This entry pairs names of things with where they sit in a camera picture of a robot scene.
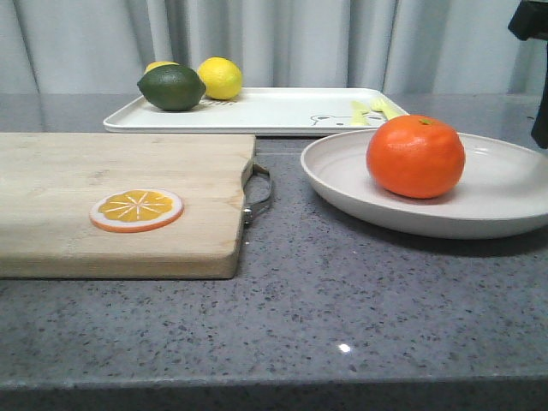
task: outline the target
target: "yellow lemon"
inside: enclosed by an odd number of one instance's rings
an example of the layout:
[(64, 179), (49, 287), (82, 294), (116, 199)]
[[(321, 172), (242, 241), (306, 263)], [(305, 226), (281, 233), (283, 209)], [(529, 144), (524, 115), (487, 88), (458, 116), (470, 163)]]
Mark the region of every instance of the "yellow lemon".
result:
[(153, 63), (150, 63), (148, 66), (146, 66), (145, 73), (148, 73), (149, 71), (151, 71), (152, 69), (155, 69), (156, 67), (166, 66), (168, 64), (178, 64), (178, 63), (175, 63), (175, 62), (153, 62)]
[(216, 100), (228, 100), (241, 91), (243, 76), (240, 69), (223, 57), (210, 57), (198, 67), (205, 84), (205, 95)]

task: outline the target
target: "white curtain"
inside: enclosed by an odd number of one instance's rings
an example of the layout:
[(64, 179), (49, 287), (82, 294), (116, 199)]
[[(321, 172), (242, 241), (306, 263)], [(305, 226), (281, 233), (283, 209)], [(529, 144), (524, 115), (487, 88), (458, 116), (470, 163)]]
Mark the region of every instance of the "white curtain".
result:
[(541, 94), (519, 0), (0, 0), (0, 92), (137, 93), (155, 60), (224, 56), (244, 86)]

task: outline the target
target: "orange slice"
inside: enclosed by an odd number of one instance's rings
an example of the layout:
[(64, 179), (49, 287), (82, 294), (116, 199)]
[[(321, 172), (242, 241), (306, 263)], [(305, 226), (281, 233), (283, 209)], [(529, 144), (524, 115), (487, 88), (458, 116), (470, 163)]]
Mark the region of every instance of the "orange slice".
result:
[(177, 220), (183, 208), (179, 196), (169, 191), (136, 188), (103, 198), (92, 207), (89, 217), (100, 229), (137, 233)]

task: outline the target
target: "black object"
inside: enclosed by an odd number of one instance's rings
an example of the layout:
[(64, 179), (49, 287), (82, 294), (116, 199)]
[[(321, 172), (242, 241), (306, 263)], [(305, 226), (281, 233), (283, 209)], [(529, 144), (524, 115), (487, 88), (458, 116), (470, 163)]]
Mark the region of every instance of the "black object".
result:
[[(521, 0), (508, 25), (508, 29), (519, 39), (548, 40), (548, 3)], [(548, 62), (548, 45), (546, 46)], [(548, 148), (548, 67), (545, 89), (540, 101), (539, 114), (534, 122), (531, 136), (541, 148)]]

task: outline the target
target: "mandarin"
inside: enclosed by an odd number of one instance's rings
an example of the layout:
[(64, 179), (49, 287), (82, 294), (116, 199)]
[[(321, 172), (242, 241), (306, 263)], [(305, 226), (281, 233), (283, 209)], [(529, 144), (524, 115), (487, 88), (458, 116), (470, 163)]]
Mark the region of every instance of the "mandarin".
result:
[(366, 152), (372, 179), (395, 194), (430, 199), (461, 179), (466, 155), (458, 133), (429, 116), (399, 116), (378, 128)]

